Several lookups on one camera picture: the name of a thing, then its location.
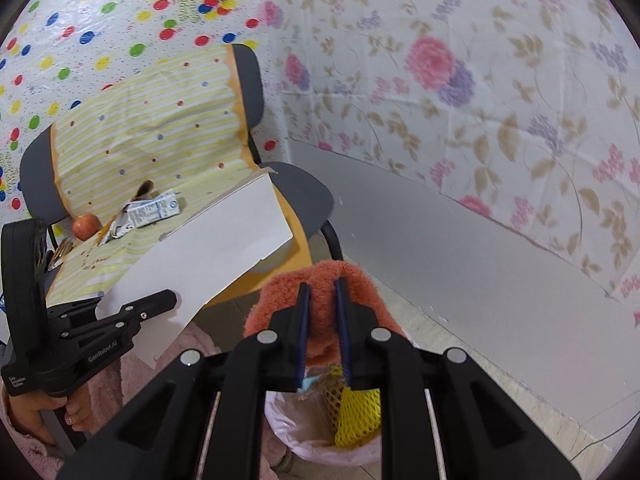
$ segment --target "red apple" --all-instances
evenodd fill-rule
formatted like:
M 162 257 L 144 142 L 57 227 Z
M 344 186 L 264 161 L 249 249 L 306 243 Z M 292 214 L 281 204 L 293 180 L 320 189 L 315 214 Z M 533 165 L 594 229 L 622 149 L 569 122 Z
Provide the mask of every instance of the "red apple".
M 76 235 L 76 238 L 83 242 L 95 235 L 100 229 L 102 229 L 100 220 L 92 213 L 80 215 L 74 220 L 71 226 L 71 230 Z

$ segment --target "orange towel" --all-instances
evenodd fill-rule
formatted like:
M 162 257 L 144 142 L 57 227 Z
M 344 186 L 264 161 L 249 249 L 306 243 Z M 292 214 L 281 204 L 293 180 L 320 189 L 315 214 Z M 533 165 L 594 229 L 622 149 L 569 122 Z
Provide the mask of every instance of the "orange towel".
M 402 335 L 402 329 L 386 309 L 373 282 L 360 267 L 325 260 L 306 269 L 286 272 L 271 278 L 260 293 L 244 323 L 244 336 L 250 336 L 269 327 L 271 314 L 296 303 L 300 283 L 311 286 L 311 320 L 306 346 L 306 365 L 322 366 L 340 362 L 337 327 L 335 323 L 335 286 L 340 277 L 347 278 L 351 301 L 370 306 L 380 326 Z

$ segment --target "polka dot cloth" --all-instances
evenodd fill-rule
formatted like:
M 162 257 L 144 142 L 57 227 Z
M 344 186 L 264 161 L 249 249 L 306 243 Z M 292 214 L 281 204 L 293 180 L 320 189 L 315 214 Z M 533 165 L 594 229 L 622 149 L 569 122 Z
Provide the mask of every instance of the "polka dot cloth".
M 261 7 L 262 0 L 30 0 L 0 46 L 0 226 L 28 217 L 19 188 L 22 154 L 65 111 L 205 45 L 247 44 L 268 67 Z M 262 78 L 267 112 L 278 115 L 270 74 L 263 70 Z M 256 135 L 265 160 L 285 156 L 276 134 Z

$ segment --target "human hand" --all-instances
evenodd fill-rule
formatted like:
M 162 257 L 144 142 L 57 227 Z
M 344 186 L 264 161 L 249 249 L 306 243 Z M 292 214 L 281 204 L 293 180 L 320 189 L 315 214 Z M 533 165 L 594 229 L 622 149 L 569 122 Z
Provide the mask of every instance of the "human hand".
M 53 446 L 56 442 L 44 425 L 40 410 L 56 410 L 63 406 L 66 406 L 65 422 L 71 425 L 74 431 L 93 429 L 94 415 L 87 384 L 68 397 L 49 397 L 41 390 L 16 397 L 9 396 L 9 418 L 17 431 L 30 434 Z

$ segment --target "floor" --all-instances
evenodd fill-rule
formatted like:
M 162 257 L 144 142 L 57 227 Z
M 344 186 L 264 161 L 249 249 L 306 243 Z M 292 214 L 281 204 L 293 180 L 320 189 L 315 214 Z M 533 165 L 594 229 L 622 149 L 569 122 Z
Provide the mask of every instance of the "floor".
M 328 259 L 329 254 L 321 235 L 309 240 L 314 261 Z M 563 415 L 530 391 L 524 384 L 509 376 L 491 361 L 465 345 L 451 332 L 409 303 L 394 290 L 371 276 L 379 294 L 385 301 L 389 312 L 398 324 L 423 349 L 443 352 L 450 346 L 460 346 L 484 368 L 494 380 L 500 384 L 515 402 L 545 431 L 546 435 L 569 458 L 574 457 L 588 444 L 594 442 L 573 419 Z M 257 302 L 258 294 L 249 294 L 234 301 L 223 303 L 216 308 L 203 310 L 195 318 L 195 322 L 209 335 L 223 351 L 228 351 L 240 341 L 242 324 L 250 309 Z M 595 444 L 584 451 L 574 465 L 584 480 L 593 480 L 609 463 L 611 450 L 605 444 Z M 380 480 L 380 464 L 374 463 L 364 467 L 343 468 L 317 465 L 303 460 L 296 460 L 288 476 L 281 475 L 282 480 L 300 478 L 303 480 Z

